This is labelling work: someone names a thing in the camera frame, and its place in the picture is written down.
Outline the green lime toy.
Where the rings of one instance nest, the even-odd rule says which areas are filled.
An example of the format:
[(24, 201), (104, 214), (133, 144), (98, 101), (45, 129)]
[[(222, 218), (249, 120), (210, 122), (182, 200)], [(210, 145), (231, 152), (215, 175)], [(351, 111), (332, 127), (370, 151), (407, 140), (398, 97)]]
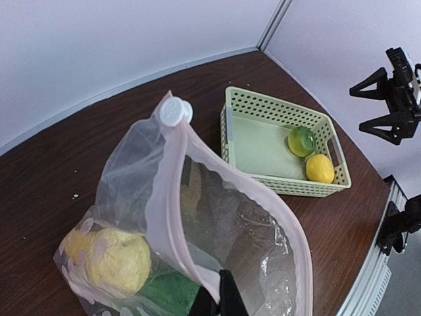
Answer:
[(289, 150), (298, 157), (308, 157), (316, 147), (314, 133), (307, 127), (298, 126), (291, 130), (287, 143)]

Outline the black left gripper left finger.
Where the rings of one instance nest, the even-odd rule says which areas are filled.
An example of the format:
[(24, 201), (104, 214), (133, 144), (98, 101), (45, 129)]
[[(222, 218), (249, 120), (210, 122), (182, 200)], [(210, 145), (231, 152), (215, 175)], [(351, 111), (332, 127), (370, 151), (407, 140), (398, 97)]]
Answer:
[(200, 287), (193, 305), (190, 309), (190, 316), (217, 316), (219, 306), (204, 287)]

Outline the orange mango toy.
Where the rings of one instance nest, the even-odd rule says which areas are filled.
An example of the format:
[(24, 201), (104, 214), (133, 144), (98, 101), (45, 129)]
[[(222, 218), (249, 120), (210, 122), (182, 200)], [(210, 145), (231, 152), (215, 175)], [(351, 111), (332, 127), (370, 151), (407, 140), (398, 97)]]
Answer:
[(95, 241), (96, 232), (88, 232), (83, 235), (80, 230), (72, 230), (64, 239), (64, 251), (69, 259), (75, 264), (79, 263), (79, 256), (82, 250), (85, 253), (92, 248)]

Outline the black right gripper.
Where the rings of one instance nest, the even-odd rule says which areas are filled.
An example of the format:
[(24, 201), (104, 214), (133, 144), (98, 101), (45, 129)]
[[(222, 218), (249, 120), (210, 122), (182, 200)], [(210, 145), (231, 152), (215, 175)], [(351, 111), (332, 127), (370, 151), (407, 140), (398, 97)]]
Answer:
[(420, 122), (420, 86), (389, 79), (384, 67), (349, 89), (349, 95), (364, 99), (389, 99), (390, 114), (359, 124), (359, 130), (393, 145), (413, 138)]

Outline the clear zip top bag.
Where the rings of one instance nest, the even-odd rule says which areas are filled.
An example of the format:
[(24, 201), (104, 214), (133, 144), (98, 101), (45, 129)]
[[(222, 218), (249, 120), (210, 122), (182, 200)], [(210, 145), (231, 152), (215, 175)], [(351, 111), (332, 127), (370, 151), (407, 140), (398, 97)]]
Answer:
[[(312, 315), (311, 254), (298, 218), (271, 189), (217, 156), (192, 129), (192, 116), (192, 106), (168, 92), (149, 118), (133, 123), (72, 230), (142, 233), (149, 275), (177, 270), (218, 306), (220, 271), (229, 270), (249, 315)], [(69, 259), (66, 236), (53, 259), (88, 315), (150, 315), (137, 293), (93, 285), (87, 254), (78, 264)]]

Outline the yellow lemon toy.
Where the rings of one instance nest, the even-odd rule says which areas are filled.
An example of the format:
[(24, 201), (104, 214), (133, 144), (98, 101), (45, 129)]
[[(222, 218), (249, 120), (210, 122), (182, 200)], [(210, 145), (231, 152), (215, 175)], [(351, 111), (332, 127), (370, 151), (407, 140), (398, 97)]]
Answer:
[(328, 157), (317, 154), (307, 160), (306, 175), (310, 181), (331, 184), (335, 178), (335, 170)]

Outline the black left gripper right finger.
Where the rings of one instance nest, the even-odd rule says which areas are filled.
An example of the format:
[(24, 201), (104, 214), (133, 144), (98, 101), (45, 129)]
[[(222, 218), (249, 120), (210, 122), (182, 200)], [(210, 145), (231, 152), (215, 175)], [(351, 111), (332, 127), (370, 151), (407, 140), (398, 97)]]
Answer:
[(245, 304), (239, 293), (234, 277), (229, 270), (220, 271), (220, 303), (221, 316), (248, 316)]

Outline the green bok choy toy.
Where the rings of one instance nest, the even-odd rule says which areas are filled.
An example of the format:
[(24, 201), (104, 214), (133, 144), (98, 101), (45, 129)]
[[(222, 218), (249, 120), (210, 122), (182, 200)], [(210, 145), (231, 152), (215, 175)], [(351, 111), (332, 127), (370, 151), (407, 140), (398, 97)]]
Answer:
[(200, 286), (183, 273), (169, 269), (152, 272), (137, 295), (150, 315), (188, 315)]

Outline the green plastic basket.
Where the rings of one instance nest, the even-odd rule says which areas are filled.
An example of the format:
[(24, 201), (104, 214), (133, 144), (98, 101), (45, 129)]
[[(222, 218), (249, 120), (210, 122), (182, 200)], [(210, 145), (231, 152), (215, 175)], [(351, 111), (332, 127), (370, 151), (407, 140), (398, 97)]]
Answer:
[[(220, 147), (225, 162), (281, 195), (324, 198), (351, 187), (351, 177), (334, 124), (319, 111), (230, 86), (220, 114)], [(316, 154), (334, 164), (330, 184), (307, 179), (305, 158), (288, 148), (289, 133), (304, 126), (315, 135)]]

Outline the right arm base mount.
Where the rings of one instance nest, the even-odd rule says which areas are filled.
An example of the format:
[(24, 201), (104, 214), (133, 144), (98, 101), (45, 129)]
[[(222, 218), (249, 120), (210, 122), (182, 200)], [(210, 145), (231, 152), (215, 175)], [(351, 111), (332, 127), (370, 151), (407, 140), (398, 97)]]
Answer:
[(376, 241), (381, 252), (387, 256), (392, 250), (401, 253), (405, 248), (403, 234), (408, 230), (408, 226), (409, 214), (400, 211), (396, 203), (390, 201)]

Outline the pale yellow bumpy fruit toy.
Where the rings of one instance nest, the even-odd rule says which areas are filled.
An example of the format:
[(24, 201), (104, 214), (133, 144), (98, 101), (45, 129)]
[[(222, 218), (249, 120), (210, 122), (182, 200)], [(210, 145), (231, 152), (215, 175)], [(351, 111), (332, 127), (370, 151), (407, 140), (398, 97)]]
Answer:
[(94, 233), (87, 252), (89, 281), (98, 288), (135, 294), (151, 272), (151, 251), (142, 233), (104, 228)]

